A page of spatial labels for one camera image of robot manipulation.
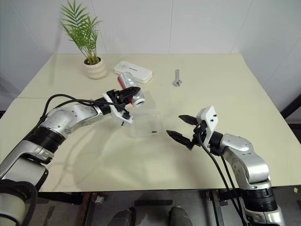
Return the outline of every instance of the robotic arm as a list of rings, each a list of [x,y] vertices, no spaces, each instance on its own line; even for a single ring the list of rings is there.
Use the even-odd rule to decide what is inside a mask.
[[[202,144],[210,147],[210,153],[224,157],[232,167],[244,200],[244,212],[251,225],[285,226],[271,188],[269,168],[255,153],[252,144],[245,138],[216,132],[218,119],[212,106],[202,109],[196,118],[189,115],[179,117],[196,126],[192,141],[175,131],[167,130],[167,133],[190,150],[194,145],[201,146],[200,135]]]
[[[119,119],[121,125],[132,124],[133,116],[124,107],[139,90],[139,87],[111,90],[102,98],[90,101],[93,105],[82,101],[68,107],[59,105],[51,110],[0,165],[0,225],[21,225],[25,216],[24,201],[31,193],[24,185],[31,184],[37,190],[41,188],[48,175],[45,164],[51,162],[69,134],[109,113]],[[21,181],[25,183],[11,186]]]

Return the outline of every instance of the white ceramic pot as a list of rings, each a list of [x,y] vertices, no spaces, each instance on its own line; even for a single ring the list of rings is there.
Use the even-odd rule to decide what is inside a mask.
[[[84,66],[86,68],[86,75],[91,79],[101,79],[107,75],[107,69],[103,62],[103,59],[99,58],[100,61],[95,65],[87,65],[84,61]]]

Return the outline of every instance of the table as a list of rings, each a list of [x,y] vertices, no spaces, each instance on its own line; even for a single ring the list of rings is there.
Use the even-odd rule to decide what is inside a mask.
[[[82,55],[52,55],[0,120],[0,161],[34,126],[51,95],[100,98],[110,89],[120,89],[112,69],[121,60],[154,72],[141,88],[147,99],[144,107],[160,112],[161,133],[133,138],[129,128],[114,124],[110,116],[80,128],[56,151],[42,192],[224,188],[201,148],[189,151],[165,132],[175,130],[191,138],[193,127],[178,115],[195,116],[209,105],[218,114],[218,132],[252,142],[269,166],[273,186],[301,184],[301,146],[241,54],[101,57],[111,72],[91,80],[83,75]],[[173,86],[176,69],[180,87]],[[64,100],[56,98],[50,107]]]

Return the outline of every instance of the white wall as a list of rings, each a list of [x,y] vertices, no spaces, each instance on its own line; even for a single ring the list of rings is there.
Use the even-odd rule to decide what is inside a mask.
[[[77,2],[103,20],[100,53],[241,52],[279,110],[301,93],[299,0]],[[79,53],[58,27],[60,4],[65,0],[0,1],[0,110],[51,53]]]

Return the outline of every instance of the metal can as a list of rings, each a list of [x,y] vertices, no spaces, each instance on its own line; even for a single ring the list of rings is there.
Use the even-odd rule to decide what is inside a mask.
[[[131,86],[139,87],[135,81],[135,78],[132,76],[130,72],[123,72],[118,76],[117,80],[121,85],[122,89],[126,89]],[[130,103],[134,107],[140,107],[144,104],[144,102],[145,102],[145,98],[141,90],[137,94],[135,94],[135,96],[130,98]]]

